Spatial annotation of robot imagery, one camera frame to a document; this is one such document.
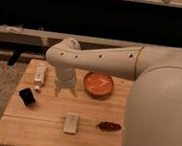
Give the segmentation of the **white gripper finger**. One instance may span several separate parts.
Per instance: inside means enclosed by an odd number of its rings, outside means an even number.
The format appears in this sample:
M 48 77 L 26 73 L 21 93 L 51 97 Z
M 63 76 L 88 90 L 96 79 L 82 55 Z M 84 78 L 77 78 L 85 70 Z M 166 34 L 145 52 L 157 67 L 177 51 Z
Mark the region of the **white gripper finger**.
M 71 88 L 70 91 L 71 91 L 72 95 L 76 98 L 77 97 L 76 89 L 75 88 Z
M 54 90 L 55 90 L 54 96 L 58 96 L 61 90 L 60 86 L 58 85 L 58 82 L 55 82 Z

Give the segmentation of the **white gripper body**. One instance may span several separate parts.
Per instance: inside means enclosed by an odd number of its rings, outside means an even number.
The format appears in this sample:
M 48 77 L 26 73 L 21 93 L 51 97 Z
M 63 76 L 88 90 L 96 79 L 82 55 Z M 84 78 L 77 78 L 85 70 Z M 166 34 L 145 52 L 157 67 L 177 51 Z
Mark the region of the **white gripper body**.
M 54 78 L 57 87 L 71 89 L 76 84 L 76 71 L 74 68 L 55 68 L 56 78 Z

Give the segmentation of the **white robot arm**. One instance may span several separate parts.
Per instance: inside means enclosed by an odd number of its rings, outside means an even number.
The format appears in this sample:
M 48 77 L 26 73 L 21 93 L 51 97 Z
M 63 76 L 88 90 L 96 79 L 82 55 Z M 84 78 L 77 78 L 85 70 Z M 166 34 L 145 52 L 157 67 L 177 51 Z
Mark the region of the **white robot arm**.
M 182 48 L 136 46 L 82 50 L 67 38 L 46 52 L 56 83 L 73 87 L 75 70 L 132 80 L 121 146 L 182 146 Z

